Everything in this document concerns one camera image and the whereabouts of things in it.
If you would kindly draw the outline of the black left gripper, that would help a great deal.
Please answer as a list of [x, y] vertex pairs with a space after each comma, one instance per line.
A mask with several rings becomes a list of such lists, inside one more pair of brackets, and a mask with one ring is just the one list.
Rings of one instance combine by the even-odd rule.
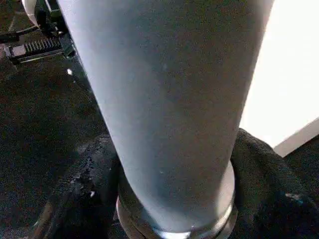
[[[33, 26], [4, 34], [4, 48], [7, 58], [13, 64], [21, 64], [54, 55], [63, 55], [67, 59], [76, 56], [73, 40], [69, 34], [60, 7], [56, 0], [23, 0], [22, 6]], [[29, 41], [18, 46], [23, 35], [40, 31], [43, 38]]]

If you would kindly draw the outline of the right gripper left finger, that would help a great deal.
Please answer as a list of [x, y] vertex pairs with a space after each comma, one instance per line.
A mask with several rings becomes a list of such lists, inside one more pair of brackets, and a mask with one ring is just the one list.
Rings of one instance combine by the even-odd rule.
[[108, 134], [88, 142], [49, 196], [34, 239], [106, 239], [113, 222], [120, 160]]

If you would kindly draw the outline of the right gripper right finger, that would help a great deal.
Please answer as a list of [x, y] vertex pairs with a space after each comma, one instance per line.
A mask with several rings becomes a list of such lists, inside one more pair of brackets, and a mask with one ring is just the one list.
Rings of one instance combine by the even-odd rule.
[[319, 207], [267, 143], [239, 129], [231, 155], [237, 221], [232, 239], [317, 239]]

